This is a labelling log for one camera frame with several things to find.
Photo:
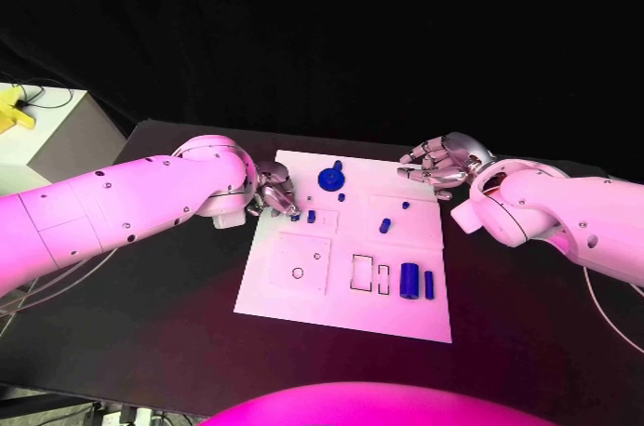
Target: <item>screw hole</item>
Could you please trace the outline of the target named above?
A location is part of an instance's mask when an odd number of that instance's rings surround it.
[[[599,238],[596,235],[591,235],[588,237],[588,247],[592,249],[596,246],[596,243],[599,243]]]

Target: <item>robotic hand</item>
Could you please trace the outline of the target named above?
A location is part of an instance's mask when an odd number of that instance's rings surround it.
[[[256,163],[222,136],[0,198],[0,297],[41,275],[183,223],[218,229],[259,215],[298,215],[289,170]]]
[[[423,142],[402,158],[423,156],[423,168],[399,175],[445,188],[471,184],[469,199],[452,209],[466,233],[481,227],[505,245],[550,243],[568,259],[644,286],[644,186],[601,177],[570,178],[534,161],[500,161],[464,133]]]

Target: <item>black table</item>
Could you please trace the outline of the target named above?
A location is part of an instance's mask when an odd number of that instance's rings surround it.
[[[235,139],[256,160],[277,149],[384,160],[407,150],[146,121],[118,161],[170,153],[208,133]],[[449,217],[465,191],[442,203],[453,344],[235,314],[256,220],[217,231],[195,217],[120,249],[81,285],[17,315],[0,340],[0,382],[209,416],[293,386],[383,381],[566,424],[641,422],[644,356],[599,317],[579,267],[543,242],[510,249],[484,231],[465,235]],[[644,343],[640,296],[592,279],[607,311]]]

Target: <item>yellow object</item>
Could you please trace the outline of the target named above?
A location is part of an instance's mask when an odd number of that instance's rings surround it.
[[[36,125],[33,118],[15,108],[19,96],[19,87],[0,91],[0,133],[4,133],[15,124],[25,128],[33,128]]]

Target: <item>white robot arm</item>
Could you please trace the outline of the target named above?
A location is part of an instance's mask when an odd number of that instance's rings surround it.
[[[400,159],[419,157],[423,169],[399,168],[403,177],[443,188],[471,184],[469,199],[452,218],[466,233],[481,227],[505,245],[550,243],[569,260],[644,286],[644,186],[605,178],[569,178],[534,161],[500,161],[465,134],[429,140]]]
[[[191,139],[150,156],[0,198],[0,296],[41,275],[183,223],[212,217],[218,229],[259,215],[298,215],[289,171],[257,167],[235,142]]]

